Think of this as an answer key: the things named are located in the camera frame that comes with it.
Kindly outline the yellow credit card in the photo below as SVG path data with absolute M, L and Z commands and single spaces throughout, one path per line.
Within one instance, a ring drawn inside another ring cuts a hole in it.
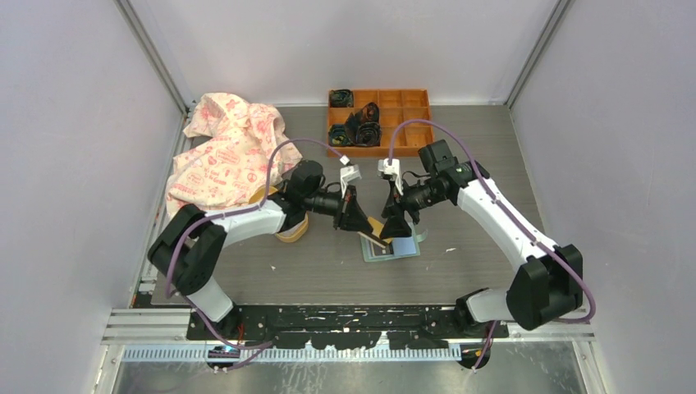
M 369 242 L 380 245 L 381 247 L 386 247 L 387 245 L 390 245 L 392 248 L 392 239 L 383 240 L 380 238 L 380 234 L 383 229 L 383 223 L 378 221 L 374 217 L 368 217 L 368 222 L 372 228 L 371 232 L 359 232 L 360 240 L 362 241 L 362 246 L 364 247 L 364 249 L 367 250 Z

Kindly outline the light green card holder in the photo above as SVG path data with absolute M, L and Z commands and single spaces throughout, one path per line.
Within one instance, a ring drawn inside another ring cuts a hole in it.
M 382 262 L 394 259 L 406 259 L 420 256 L 420 243 L 428 237 L 428 230 L 418 233 L 414 226 L 411 225 L 412 236 L 406 238 L 396 238 L 392 240 L 393 256 L 387 259 L 368 260 L 367 250 L 362 246 L 363 259 L 366 263 Z

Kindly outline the yellow oval tray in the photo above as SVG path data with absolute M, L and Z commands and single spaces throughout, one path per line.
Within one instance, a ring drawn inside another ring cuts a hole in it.
M 259 187 L 250 197 L 250 203 L 258 203 L 264 197 L 264 193 L 265 187 Z M 308 228 L 309 215 L 305 213 L 301 221 L 298 221 L 293 227 L 276 233 L 275 237 L 284 243 L 297 242 L 307 232 Z

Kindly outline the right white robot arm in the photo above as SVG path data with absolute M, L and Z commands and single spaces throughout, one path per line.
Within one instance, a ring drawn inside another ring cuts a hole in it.
M 406 215 L 418 223 L 420 210 L 448 200 L 485 230 L 515 273 L 506 289 L 483 288 L 457 300 L 461 334 L 476 337 L 492 321 L 513 321 L 531 331 L 583 304 L 583 258 L 575 246 L 560 246 L 543 235 L 509 205 L 476 161 L 460 162 L 445 140 L 421 148 L 419 157 L 427 176 L 413 185 L 402 180 L 397 159 L 378 163 L 390 185 L 381 238 L 410 236 Z

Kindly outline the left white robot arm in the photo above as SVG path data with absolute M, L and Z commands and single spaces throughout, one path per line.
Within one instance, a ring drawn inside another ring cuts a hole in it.
M 329 216 L 337 230 L 368 235 L 373 228 L 357 201 L 354 183 L 359 178 L 358 166 L 347 163 L 340 170 L 340 189 L 329 191 L 323 167 L 303 160 L 277 191 L 258 203 L 208 212 L 187 204 L 150 246 L 147 259 L 204 314 L 210 332 L 230 338 L 240 326 L 239 309 L 213 276 L 221 251 L 249 238 L 289 231 L 306 213 Z

